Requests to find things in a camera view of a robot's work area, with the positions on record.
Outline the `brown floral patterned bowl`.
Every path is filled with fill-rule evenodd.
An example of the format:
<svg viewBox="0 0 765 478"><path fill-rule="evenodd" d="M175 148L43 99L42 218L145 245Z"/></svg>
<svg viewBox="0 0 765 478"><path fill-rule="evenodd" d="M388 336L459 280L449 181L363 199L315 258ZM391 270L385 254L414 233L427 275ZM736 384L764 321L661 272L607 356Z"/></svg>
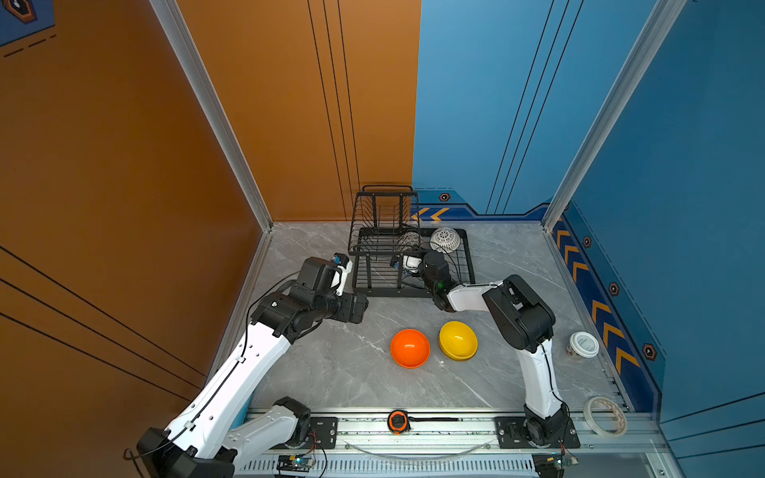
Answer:
<svg viewBox="0 0 765 478"><path fill-rule="evenodd" d="M422 237L416 231L408 231L398 237L398 251L416 251L422 247Z"/></svg>

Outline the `yellow bowl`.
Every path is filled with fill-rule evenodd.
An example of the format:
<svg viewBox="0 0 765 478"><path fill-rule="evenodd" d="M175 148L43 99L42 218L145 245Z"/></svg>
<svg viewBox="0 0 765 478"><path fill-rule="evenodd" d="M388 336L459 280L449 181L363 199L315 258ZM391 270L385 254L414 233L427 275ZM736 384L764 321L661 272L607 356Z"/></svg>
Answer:
<svg viewBox="0 0 765 478"><path fill-rule="evenodd" d="M478 352L478 338L466 324L451 321L444 324L438 334L440 350L456 362L472 359Z"/></svg>

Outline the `orange bowl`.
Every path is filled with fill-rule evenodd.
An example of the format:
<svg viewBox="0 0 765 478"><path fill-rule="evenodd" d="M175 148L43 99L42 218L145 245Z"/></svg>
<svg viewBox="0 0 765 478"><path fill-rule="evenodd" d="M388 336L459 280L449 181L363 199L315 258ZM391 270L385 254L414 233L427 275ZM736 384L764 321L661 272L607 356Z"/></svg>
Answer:
<svg viewBox="0 0 765 478"><path fill-rule="evenodd" d="M420 368L430 358L430 341L418 330L402 330L392 338L390 354L402 368Z"/></svg>

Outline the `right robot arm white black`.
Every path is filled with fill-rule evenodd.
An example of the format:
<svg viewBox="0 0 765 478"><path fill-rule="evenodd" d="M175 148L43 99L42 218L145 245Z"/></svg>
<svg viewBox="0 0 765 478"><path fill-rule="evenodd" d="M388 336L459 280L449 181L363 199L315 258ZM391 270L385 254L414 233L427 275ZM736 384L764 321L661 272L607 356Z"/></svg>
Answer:
<svg viewBox="0 0 765 478"><path fill-rule="evenodd" d="M525 386L525 429L536 447L562 445L572 425L570 408L562 400L553 353L555 316L519 275L486 284L455 282L441 252L420 254L416 266L434 305L457 313L488 312L507 344L516 350Z"/></svg>

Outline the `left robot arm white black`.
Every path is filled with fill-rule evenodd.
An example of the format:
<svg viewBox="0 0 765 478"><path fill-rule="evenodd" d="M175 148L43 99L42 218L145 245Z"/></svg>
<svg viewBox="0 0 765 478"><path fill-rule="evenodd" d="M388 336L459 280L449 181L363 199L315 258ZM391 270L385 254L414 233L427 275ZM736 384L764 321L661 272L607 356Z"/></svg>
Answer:
<svg viewBox="0 0 765 478"><path fill-rule="evenodd" d="M311 410L281 398L255 420L236 418L265 374L300 338L326 320L359 324L369 301L346 292L354 263L345 254L306 259L257 300L239 343L199 395L164 428L149 428L123 455L145 477L231 477L248 459L278 445L310 441Z"/></svg>

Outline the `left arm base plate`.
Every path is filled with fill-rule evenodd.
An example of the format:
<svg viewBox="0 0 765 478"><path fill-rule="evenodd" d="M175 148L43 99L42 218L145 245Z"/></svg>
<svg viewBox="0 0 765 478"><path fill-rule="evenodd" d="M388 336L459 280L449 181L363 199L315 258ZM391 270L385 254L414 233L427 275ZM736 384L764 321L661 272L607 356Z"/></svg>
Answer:
<svg viewBox="0 0 765 478"><path fill-rule="evenodd" d="M312 416L305 435L299 441L278 444L272 450L302 449L307 450L318 444L325 451L333 450L337 445L339 418L337 416Z"/></svg>

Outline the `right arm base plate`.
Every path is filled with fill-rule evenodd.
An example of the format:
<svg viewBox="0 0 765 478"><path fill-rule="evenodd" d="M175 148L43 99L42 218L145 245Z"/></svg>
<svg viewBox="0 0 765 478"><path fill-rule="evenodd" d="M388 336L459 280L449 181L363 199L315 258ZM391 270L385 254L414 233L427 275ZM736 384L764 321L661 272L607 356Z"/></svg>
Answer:
<svg viewBox="0 0 765 478"><path fill-rule="evenodd" d="M547 419L535 415L498 416L494 425L501 449L581 447L573 421L563 412Z"/></svg>

